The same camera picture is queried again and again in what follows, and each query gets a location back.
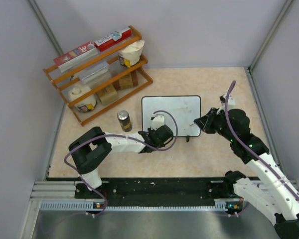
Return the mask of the black framed whiteboard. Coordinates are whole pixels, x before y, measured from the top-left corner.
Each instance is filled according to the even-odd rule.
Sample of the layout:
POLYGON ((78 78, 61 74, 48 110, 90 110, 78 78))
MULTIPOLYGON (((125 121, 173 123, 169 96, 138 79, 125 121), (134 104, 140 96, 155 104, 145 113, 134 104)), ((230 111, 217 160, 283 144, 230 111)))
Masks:
POLYGON ((141 99, 142 130, 151 127, 152 114, 164 115, 164 124, 178 137, 198 137, 198 126, 189 127, 201 116, 201 97, 188 96, 145 96, 141 99))

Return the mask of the black yellow drink can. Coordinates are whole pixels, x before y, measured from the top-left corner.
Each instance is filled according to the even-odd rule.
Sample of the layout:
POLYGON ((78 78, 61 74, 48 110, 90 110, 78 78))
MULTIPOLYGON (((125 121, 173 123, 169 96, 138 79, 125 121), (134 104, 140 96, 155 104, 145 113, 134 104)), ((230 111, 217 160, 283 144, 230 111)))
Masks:
POLYGON ((130 115, 127 111, 119 111, 117 112, 117 119, 120 123, 120 126, 124 132, 129 132, 132 130, 132 122, 130 120, 130 115))

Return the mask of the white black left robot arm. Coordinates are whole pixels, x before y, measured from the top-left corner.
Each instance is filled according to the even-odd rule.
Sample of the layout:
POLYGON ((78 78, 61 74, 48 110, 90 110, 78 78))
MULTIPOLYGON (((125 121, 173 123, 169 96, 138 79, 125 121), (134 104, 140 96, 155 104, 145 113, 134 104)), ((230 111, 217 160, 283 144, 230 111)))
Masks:
POLYGON ((96 126, 72 142, 68 149, 77 172, 86 184, 86 192, 96 198, 103 192, 98 166, 109 154, 151 153, 165 147, 171 140, 173 132, 166 125, 132 134, 110 134, 96 126))

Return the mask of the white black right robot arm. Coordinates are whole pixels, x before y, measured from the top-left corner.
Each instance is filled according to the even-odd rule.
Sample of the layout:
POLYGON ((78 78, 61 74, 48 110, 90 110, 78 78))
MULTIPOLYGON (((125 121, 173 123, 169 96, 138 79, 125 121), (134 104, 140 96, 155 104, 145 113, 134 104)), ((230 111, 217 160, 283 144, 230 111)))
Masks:
POLYGON ((211 108, 194 123, 202 132, 217 133, 228 140, 234 154, 267 188, 264 192, 240 171, 228 171, 223 177, 224 194, 246 199, 271 222, 279 238, 299 239, 299 191, 275 163, 262 140, 251 133, 246 113, 241 109, 225 113, 211 108))

